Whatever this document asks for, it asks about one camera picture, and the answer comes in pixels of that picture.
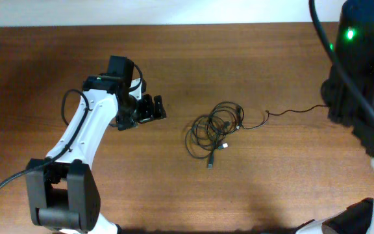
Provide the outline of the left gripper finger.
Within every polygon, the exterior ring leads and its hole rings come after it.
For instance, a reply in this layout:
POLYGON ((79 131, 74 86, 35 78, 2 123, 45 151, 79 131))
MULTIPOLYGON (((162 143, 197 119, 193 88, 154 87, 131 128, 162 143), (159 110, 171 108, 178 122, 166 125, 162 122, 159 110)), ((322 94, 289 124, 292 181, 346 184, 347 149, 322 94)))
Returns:
POLYGON ((166 111, 164 109, 164 105, 162 102, 162 96, 158 95, 154 97, 155 102, 155 119, 165 119, 167 117, 166 111))
POLYGON ((142 122, 151 122, 155 119, 155 104, 149 94, 142 96, 142 122))

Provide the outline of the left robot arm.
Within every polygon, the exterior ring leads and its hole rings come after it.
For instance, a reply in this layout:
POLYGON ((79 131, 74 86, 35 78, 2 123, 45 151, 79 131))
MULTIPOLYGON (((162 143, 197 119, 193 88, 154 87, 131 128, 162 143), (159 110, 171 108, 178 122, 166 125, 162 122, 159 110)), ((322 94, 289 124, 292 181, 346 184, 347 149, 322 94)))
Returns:
POLYGON ((31 159, 25 176, 32 223, 61 233, 121 233, 100 212, 92 174, 96 151, 108 127, 120 131, 166 117, 161 96, 146 94, 139 67, 111 56, 106 72, 83 82, 80 104, 60 140, 44 159, 31 159))

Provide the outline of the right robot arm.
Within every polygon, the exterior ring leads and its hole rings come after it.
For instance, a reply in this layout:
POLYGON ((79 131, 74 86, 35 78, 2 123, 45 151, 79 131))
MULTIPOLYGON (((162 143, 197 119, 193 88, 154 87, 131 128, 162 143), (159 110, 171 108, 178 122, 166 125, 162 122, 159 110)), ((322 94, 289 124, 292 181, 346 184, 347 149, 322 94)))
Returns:
MULTIPOLYGON (((374 1, 345 1, 335 43, 320 23, 309 0, 313 26, 332 66, 321 86, 329 120, 350 127, 370 156, 374 175, 374 1)), ((374 196, 323 220, 312 220, 296 233, 374 233, 374 196)))

